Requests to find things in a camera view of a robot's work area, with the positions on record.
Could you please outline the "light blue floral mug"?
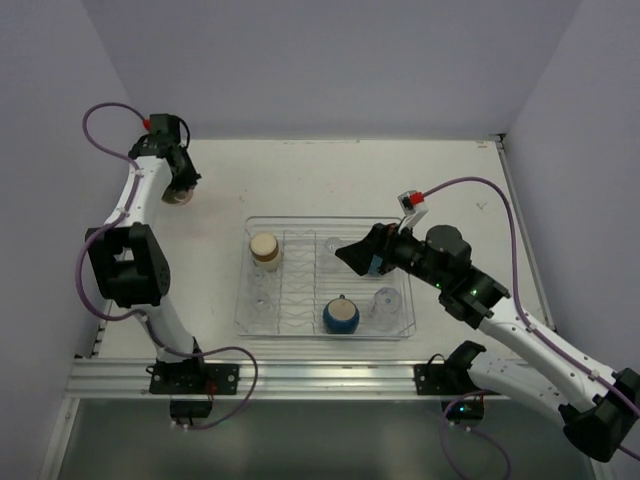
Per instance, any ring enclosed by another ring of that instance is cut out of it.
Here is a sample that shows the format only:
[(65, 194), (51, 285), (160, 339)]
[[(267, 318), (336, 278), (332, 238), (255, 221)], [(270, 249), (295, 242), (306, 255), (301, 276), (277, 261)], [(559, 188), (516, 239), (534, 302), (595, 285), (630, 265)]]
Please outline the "light blue floral mug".
[(370, 275), (382, 276), (387, 273), (386, 260), (378, 255), (372, 257), (368, 273)]

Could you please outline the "orange ceramic mug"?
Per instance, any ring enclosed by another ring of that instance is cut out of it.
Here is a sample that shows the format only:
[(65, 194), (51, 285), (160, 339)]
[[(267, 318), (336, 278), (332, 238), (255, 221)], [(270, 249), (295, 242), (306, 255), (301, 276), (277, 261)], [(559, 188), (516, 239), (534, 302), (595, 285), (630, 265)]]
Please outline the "orange ceramic mug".
[(194, 191), (194, 188), (187, 190), (167, 188), (162, 195), (162, 201), (169, 205), (185, 205), (193, 198)]

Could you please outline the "large clear glass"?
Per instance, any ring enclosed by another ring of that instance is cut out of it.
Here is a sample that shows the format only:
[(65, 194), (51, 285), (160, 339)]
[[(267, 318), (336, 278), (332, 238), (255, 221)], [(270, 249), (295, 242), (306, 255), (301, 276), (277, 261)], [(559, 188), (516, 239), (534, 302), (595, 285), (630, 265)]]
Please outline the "large clear glass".
[(370, 302), (369, 323), (382, 332), (391, 331), (401, 312), (401, 294), (394, 288), (383, 287), (374, 294)]

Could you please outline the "dark blue ribbed mug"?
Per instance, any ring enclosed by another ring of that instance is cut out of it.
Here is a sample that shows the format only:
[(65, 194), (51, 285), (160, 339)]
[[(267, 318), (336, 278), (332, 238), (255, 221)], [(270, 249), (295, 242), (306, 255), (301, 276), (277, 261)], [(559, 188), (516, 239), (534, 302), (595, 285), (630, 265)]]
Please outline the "dark blue ribbed mug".
[(360, 311), (354, 302), (340, 295), (325, 305), (322, 320), (329, 334), (353, 334), (360, 322)]

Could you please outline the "brown steel tumbler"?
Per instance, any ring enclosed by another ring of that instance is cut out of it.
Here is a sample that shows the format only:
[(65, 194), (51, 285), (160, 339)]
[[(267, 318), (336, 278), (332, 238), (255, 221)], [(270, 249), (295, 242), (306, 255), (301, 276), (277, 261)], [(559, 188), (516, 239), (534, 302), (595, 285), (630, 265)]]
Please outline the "brown steel tumbler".
[(265, 270), (276, 270), (282, 261), (280, 244), (275, 235), (269, 232), (256, 233), (249, 242), (254, 264)]

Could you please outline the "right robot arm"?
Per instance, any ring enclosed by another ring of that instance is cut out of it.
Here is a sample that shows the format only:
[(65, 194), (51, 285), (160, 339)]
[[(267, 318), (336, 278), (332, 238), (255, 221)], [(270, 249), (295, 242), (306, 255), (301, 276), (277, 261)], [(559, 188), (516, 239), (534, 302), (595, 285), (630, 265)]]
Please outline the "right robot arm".
[(639, 375), (614, 370), (571, 346), (526, 313), (507, 290), (471, 261), (471, 246), (449, 225), (416, 239), (396, 224), (375, 224), (360, 241), (335, 255), (359, 276), (396, 268), (435, 287), (454, 319), (505, 345), (534, 369), (522, 380), (504, 380), (491, 390), (559, 419), (580, 452), (608, 462), (639, 419)]

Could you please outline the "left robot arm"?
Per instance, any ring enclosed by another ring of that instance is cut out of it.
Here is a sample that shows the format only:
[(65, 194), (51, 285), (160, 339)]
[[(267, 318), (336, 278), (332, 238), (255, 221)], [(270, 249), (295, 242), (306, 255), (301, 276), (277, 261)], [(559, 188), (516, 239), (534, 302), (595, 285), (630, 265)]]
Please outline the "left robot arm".
[[(114, 210), (100, 227), (85, 234), (75, 280), (86, 308), (118, 322), (136, 318), (156, 349), (156, 361), (179, 364), (197, 357), (198, 344), (182, 324), (169, 298), (171, 271), (153, 232), (162, 203), (183, 205), (201, 179), (189, 156), (190, 131), (174, 114), (151, 114), (146, 132), (125, 156), (128, 177)], [(82, 290), (81, 270), (89, 259), (102, 297), (125, 312), (95, 309)]]

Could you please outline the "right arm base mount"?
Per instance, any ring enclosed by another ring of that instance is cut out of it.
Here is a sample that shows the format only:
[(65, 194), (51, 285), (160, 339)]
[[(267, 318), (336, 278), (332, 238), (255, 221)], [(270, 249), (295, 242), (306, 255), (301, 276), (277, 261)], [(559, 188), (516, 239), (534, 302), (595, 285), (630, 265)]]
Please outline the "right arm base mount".
[[(458, 397), (477, 391), (468, 369), (477, 352), (465, 353), (458, 349), (447, 358), (434, 354), (426, 363), (413, 367), (414, 383), (418, 395)], [(459, 400), (449, 408), (445, 418), (454, 424), (475, 427), (485, 414), (484, 399), (481, 395)]]

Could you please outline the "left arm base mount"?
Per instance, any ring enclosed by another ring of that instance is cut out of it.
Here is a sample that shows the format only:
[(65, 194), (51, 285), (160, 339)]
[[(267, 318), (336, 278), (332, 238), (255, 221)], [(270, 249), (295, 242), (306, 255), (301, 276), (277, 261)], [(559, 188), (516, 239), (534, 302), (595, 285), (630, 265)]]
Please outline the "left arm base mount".
[(145, 369), (150, 375), (149, 392), (170, 396), (170, 418), (188, 427), (210, 416), (216, 395), (237, 393), (239, 370), (238, 364), (208, 364), (198, 359), (156, 362)]

